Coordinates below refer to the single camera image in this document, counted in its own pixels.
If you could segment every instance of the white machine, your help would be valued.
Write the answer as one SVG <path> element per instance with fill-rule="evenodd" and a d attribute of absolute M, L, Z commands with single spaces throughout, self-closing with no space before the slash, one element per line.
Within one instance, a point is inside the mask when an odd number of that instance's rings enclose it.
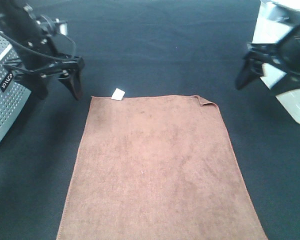
<path fill-rule="evenodd" d="M 0 36 L 0 85 L 8 74 L 3 64 L 16 57 L 17 54 L 11 44 Z M 4 92 L 0 89 L 0 141 L 16 120 L 31 93 L 30 90 L 16 82 L 11 82 L 6 86 Z"/>

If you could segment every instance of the robot end effector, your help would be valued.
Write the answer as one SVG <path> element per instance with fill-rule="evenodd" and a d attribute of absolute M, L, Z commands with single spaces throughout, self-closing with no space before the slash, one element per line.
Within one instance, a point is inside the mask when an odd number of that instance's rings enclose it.
<path fill-rule="evenodd" d="M 59 52 L 52 37 L 62 34 L 73 45 L 72 54 Z M 5 62 L 13 73 L 13 80 L 40 99 L 48 95 L 44 80 L 58 76 L 58 80 L 79 100 L 83 94 L 81 70 L 85 63 L 75 56 L 76 45 L 66 36 L 67 23 L 48 16 L 36 17 L 33 9 L 23 1 L 0 0 L 0 36 L 6 38 L 18 55 Z"/>
<path fill-rule="evenodd" d="M 274 95 L 300 89 L 300 22 L 276 43 L 249 43 L 244 66 L 235 80 L 237 89 L 264 76 L 263 64 L 270 64 L 286 75 L 271 86 Z"/>

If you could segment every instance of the brown towel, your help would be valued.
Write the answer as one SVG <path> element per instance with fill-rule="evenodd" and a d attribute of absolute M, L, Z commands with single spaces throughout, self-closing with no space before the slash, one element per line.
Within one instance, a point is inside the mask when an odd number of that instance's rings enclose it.
<path fill-rule="evenodd" d="M 218 107 L 93 97 L 58 240 L 266 240 Z"/>

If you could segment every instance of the dark gray floor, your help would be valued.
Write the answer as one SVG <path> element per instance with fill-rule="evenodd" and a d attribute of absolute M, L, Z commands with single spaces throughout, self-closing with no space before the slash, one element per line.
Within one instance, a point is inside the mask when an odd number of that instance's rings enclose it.
<path fill-rule="evenodd" d="M 270 240 L 300 240 L 300 125 L 261 81 L 234 88 L 259 0 L 32 0 L 68 19 L 84 97 L 31 96 L 0 144 L 0 240 L 53 240 L 90 96 L 194 95 L 217 103 Z"/>

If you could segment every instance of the white tag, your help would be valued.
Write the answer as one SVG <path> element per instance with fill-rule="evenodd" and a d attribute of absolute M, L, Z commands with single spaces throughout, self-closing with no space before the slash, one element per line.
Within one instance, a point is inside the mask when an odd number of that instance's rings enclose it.
<path fill-rule="evenodd" d="M 114 93 L 112 94 L 111 99 L 121 101 L 124 95 L 124 91 L 120 90 L 119 88 L 116 88 Z"/>

